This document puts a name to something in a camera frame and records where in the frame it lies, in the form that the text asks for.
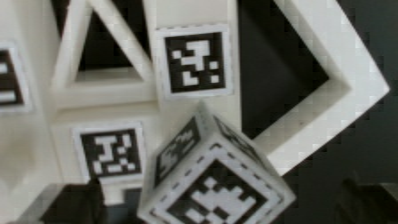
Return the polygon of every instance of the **white cube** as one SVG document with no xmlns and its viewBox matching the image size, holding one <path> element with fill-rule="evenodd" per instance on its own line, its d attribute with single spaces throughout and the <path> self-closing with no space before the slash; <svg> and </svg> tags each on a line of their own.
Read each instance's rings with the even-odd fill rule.
<svg viewBox="0 0 398 224">
<path fill-rule="evenodd" d="M 250 139 L 202 104 L 149 160 L 140 218 L 149 223 L 269 223 L 293 199 Z"/>
</svg>

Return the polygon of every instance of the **white frame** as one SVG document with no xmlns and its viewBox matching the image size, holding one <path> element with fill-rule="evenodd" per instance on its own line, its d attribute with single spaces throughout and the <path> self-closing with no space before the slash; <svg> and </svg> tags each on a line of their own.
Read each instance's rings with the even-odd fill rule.
<svg viewBox="0 0 398 224">
<path fill-rule="evenodd" d="M 145 172 L 145 145 L 143 145 L 143 130 L 142 130 L 142 123 L 136 122 L 124 122 L 124 123 L 92 123 L 85 125 L 78 125 L 70 130 L 70 136 L 72 136 L 72 143 L 74 143 L 74 150 L 76 150 L 76 156 L 78 156 L 78 163 L 79 163 L 79 171 L 81 171 L 81 177 L 83 181 L 88 182 L 90 175 L 86 170 L 86 163 L 85 163 L 85 152 L 83 152 L 83 146 L 81 146 L 81 134 L 88 133 L 101 133 L 108 131 L 117 131 L 120 129 L 133 129 L 134 135 L 136 135 L 136 147 L 138 147 L 138 157 L 140 157 L 140 174 L 133 175 L 122 175 L 117 177 L 102 177 L 97 178 L 101 184 L 113 184 L 124 181 L 142 181 L 143 178 L 143 172 Z"/>
<path fill-rule="evenodd" d="M 133 68 L 127 68 L 129 73 L 136 77 L 76 82 L 74 77 L 94 11 L 133 65 Z M 111 1 L 70 0 L 51 80 L 56 108 L 65 109 L 117 103 L 147 102 L 156 100 L 154 90 L 150 60 Z"/>
<path fill-rule="evenodd" d="M 195 34 L 206 34 L 220 32 L 222 33 L 222 56 L 223 56 L 223 77 L 225 77 L 225 87 L 222 89 L 198 90 L 182 93 L 172 93 L 170 91 L 170 79 L 168 79 L 168 60 L 166 60 L 166 46 L 165 38 L 177 37 Z M 159 70 L 159 79 L 161 79 L 161 88 L 163 88 L 163 98 L 165 99 L 186 99 L 206 96 L 218 96 L 232 94 L 232 68 L 230 68 L 230 33 L 229 33 L 229 24 L 202 24 L 191 26 L 175 26 L 168 28 L 159 28 L 154 31 L 156 38 L 156 60 L 158 70 Z"/>
<path fill-rule="evenodd" d="M 328 81 L 255 137 L 282 175 L 389 92 L 376 64 L 333 0 L 275 0 Z"/>
<path fill-rule="evenodd" d="M 15 114 L 15 113 L 26 113 L 31 111 L 31 99 L 30 99 L 30 93 L 28 93 L 28 83 L 26 83 L 26 74 L 24 74 L 24 67 L 23 67 L 23 60 L 19 56 L 17 46 L 15 43 L 8 40 L 0 40 L 0 50 L 8 51 L 10 60 L 12 60 L 12 66 L 14 66 L 14 72 L 15 72 L 15 81 L 19 85 L 19 91 L 21 91 L 21 98 L 23 98 L 23 105 L 12 105 L 5 107 L 0 107 L 0 115 L 1 114 Z"/>
</svg>

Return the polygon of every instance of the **dark background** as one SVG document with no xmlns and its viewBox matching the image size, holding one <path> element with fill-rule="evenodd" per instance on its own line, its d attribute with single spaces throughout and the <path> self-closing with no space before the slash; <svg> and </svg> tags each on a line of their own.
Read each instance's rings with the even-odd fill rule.
<svg viewBox="0 0 398 224">
<path fill-rule="evenodd" d="M 62 26 L 67 0 L 53 2 L 58 3 L 54 10 L 58 10 L 56 19 Z M 237 2 L 241 120 L 243 132 L 248 137 L 253 137 L 326 81 L 326 74 L 271 0 L 239 0 Z M 390 93 L 339 136 L 284 175 L 296 193 L 296 202 L 278 217 L 277 224 L 333 223 L 335 196 L 346 178 L 355 179 L 358 183 L 398 183 L 398 68 L 394 67 L 398 64 L 398 1 L 339 0 L 339 4 L 383 72 Z M 136 7 L 133 9 L 124 7 L 120 11 L 131 12 L 136 16 L 129 17 L 131 21 L 136 21 L 136 18 L 143 21 L 143 14 L 133 10 Z M 95 41 L 106 38 L 111 40 L 95 17 L 92 24 L 95 26 L 86 36 L 85 68 L 90 66 L 86 59 L 95 58 L 90 55 L 97 56 L 92 53 Z M 129 27 L 147 49 L 145 26 L 131 23 Z M 113 44 L 106 55 L 111 56 L 111 54 L 115 56 L 122 54 Z M 106 55 L 97 59 L 99 62 L 102 59 L 108 61 Z M 108 208 L 108 223 L 138 223 L 134 220 L 136 197 L 138 190 L 127 191 L 126 204 Z"/>
<path fill-rule="evenodd" d="M 269 48 L 261 31 L 266 24 L 261 12 L 266 2 L 257 0 L 239 3 L 241 105 L 248 134 L 262 128 L 253 125 L 261 118 L 253 118 L 252 111 L 259 107 L 266 108 L 266 103 L 255 102 L 269 94 L 264 80 L 277 71 L 261 60 L 266 54 L 262 51 Z M 277 224 L 333 223 L 335 197 L 344 178 L 353 178 L 362 184 L 398 183 L 398 1 L 341 0 L 339 4 L 383 72 L 390 92 L 339 136 L 284 175 L 296 193 L 296 203 L 278 217 Z"/>
</svg>

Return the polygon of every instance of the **cube face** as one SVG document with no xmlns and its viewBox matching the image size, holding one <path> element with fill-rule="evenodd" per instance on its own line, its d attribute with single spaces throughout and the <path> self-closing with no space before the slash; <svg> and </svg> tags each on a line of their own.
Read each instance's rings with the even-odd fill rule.
<svg viewBox="0 0 398 224">
<path fill-rule="evenodd" d="M 282 194 L 230 154 L 227 144 L 207 147 L 190 159 L 195 163 L 163 192 L 150 215 L 166 223 L 257 223 L 266 215 L 275 215 Z"/>
<path fill-rule="evenodd" d="M 154 187 L 159 185 L 172 169 L 177 166 L 190 150 L 193 149 L 200 141 L 198 123 L 193 116 L 188 124 L 182 127 L 177 136 L 174 137 L 165 149 L 156 156 L 156 175 L 154 175 Z"/>
<path fill-rule="evenodd" d="M 30 110 L 26 80 L 15 46 L 0 42 L 0 112 Z"/>
<path fill-rule="evenodd" d="M 232 92 L 230 41 L 225 24 L 172 27 L 156 31 L 165 98 Z"/>
<path fill-rule="evenodd" d="M 94 125 L 72 129 L 79 169 L 85 181 L 111 183 L 142 178 L 145 161 L 142 125 Z"/>
</svg>

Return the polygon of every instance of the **white bar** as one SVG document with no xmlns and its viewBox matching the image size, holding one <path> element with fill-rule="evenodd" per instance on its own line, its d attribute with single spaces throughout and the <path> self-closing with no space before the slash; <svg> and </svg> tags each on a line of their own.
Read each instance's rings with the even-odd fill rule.
<svg viewBox="0 0 398 224">
<path fill-rule="evenodd" d="M 8 103 L 15 101 L 15 93 L 14 91 L 0 92 L 0 103 Z"/>
</svg>

